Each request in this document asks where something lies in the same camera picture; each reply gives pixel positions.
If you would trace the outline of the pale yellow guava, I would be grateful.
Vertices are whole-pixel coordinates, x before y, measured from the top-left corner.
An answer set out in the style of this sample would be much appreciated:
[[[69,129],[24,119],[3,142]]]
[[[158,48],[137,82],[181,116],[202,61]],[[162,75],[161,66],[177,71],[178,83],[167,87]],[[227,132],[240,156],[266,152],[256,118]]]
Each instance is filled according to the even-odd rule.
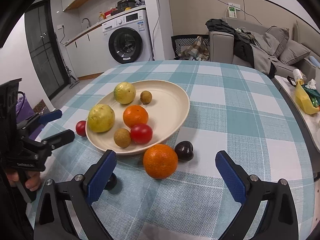
[[[107,132],[114,126],[114,122],[115,113],[109,105],[97,104],[89,111],[87,126],[92,132]]]

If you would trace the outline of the orange mandarin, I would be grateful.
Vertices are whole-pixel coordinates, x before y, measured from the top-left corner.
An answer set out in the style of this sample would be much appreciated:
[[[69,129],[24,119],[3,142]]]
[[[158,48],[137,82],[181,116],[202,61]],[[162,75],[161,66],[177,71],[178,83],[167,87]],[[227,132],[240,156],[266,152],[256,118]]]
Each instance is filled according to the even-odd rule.
[[[147,124],[148,120],[148,112],[140,105],[131,105],[123,112],[124,124],[129,128],[137,124]]]
[[[151,178],[164,179],[176,171],[178,156],[168,145],[157,144],[144,153],[143,166]]]

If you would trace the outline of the yellow-green guava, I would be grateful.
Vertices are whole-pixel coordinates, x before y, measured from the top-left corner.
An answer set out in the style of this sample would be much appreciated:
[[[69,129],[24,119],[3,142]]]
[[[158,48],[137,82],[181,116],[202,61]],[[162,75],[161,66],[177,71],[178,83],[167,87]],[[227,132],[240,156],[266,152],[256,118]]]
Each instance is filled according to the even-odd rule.
[[[127,105],[131,103],[136,97],[136,89],[133,84],[122,82],[116,85],[113,91],[115,100],[122,104]]]

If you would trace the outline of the small brown longan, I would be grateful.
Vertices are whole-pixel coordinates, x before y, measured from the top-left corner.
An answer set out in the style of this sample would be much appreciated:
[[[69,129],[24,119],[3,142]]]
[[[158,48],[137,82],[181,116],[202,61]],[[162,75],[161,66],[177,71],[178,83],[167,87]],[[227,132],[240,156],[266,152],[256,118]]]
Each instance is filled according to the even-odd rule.
[[[152,101],[152,94],[147,90],[142,91],[140,94],[140,101],[144,105],[149,104]]]

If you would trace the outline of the dark plum left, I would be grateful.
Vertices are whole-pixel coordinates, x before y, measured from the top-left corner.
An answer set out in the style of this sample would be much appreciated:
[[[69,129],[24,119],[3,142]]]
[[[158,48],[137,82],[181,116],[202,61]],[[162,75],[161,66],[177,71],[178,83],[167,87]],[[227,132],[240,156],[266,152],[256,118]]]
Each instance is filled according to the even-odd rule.
[[[107,191],[110,191],[110,190],[114,189],[116,184],[117,184],[117,176],[114,173],[112,173],[110,178],[108,179],[104,189]]]

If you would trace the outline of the dark plum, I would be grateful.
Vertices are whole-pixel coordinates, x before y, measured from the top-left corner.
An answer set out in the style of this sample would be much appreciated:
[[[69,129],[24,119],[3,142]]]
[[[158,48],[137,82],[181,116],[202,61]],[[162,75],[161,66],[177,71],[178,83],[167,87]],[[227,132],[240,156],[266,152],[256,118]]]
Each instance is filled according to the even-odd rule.
[[[189,141],[179,142],[175,146],[174,151],[180,161],[190,161],[194,157],[193,145]]]
[[[116,184],[117,184],[117,176],[114,173],[112,173],[110,178],[108,179],[104,189],[107,191],[110,191],[110,190],[114,189]]]

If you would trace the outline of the purple bag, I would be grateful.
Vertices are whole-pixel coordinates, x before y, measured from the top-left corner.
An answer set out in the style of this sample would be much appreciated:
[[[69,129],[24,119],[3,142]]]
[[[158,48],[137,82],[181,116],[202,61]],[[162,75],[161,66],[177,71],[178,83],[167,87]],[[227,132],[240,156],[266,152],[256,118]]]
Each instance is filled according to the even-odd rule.
[[[21,92],[16,105],[16,120],[17,123],[24,121],[25,119],[33,116],[35,114],[34,110],[31,108],[26,95]],[[43,130],[44,125],[40,125],[33,133],[29,135],[30,139],[35,140],[40,132]]]

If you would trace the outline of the black glass door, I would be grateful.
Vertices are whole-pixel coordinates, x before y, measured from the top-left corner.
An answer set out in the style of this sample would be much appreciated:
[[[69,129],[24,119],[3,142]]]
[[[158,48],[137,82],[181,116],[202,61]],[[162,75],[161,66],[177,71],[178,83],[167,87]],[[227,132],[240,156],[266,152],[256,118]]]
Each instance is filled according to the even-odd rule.
[[[50,0],[32,4],[24,13],[27,45],[36,75],[51,100],[69,84],[55,35]]]

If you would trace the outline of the cream round plate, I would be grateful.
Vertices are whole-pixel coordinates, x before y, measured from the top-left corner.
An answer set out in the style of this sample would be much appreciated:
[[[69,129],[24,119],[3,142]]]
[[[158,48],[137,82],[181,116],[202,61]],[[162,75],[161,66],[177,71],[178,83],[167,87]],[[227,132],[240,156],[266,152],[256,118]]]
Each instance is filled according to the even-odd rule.
[[[124,82],[89,111],[86,135],[102,151],[142,153],[172,136],[186,120],[189,108],[187,93],[174,83]]]

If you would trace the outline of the yellow plastic bag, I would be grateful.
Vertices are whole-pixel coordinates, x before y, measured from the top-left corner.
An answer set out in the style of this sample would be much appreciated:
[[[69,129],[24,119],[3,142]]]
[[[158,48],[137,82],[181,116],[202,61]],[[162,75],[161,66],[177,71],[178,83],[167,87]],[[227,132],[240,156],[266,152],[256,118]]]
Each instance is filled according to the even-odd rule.
[[[304,88],[298,83],[295,88],[295,101],[305,114],[313,115],[319,112],[319,106],[314,107]]]

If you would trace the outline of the white washing machine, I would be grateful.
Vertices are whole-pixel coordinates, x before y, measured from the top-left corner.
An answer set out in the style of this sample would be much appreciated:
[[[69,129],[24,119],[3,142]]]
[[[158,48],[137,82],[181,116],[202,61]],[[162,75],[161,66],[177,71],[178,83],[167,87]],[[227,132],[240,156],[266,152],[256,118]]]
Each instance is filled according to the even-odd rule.
[[[117,16],[102,24],[110,66],[153,59],[146,9]]]

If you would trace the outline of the dark clothes pile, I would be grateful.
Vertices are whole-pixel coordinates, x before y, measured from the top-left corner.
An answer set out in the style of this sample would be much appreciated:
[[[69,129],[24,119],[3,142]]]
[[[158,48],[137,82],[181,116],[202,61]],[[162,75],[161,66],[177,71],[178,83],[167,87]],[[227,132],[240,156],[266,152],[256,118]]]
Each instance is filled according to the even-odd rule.
[[[260,35],[245,28],[235,29],[222,19],[206,22],[209,31],[210,61],[238,64],[256,69],[273,78],[276,67],[272,62],[279,45],[269,33]]]

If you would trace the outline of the plaid cloth on chair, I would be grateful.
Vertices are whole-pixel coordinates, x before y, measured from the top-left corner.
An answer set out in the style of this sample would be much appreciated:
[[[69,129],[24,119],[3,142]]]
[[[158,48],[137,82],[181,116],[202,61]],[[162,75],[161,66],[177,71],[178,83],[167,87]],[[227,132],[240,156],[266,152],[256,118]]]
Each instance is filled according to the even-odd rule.
[[[180,55],[180,60],[188,61],[208,61],[209,58],[210,53],[202,36],[198,36]]]

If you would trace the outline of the grey cushion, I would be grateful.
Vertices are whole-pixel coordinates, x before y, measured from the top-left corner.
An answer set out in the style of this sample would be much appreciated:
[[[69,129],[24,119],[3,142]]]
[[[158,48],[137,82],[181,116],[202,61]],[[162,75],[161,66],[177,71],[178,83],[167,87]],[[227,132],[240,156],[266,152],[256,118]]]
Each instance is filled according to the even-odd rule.
[[[289,40],[285,49],[279,56],[279,60],[283,64],[293,65],[310,55],[310,50],[302,44]]]

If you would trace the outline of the grey sofa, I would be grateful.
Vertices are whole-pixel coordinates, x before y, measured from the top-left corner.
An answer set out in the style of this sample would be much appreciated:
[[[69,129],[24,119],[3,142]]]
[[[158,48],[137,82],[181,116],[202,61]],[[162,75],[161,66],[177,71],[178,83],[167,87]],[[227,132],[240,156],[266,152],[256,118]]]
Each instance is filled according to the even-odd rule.
[[[213,62],[254,68],[269,78],[287,77],[294,69],[299,69],[307,81],[316,76],[315,61],[319,52],[301,38],[302,27],[297,23],[290,30],[212,18],[206,22],[206,27]]]

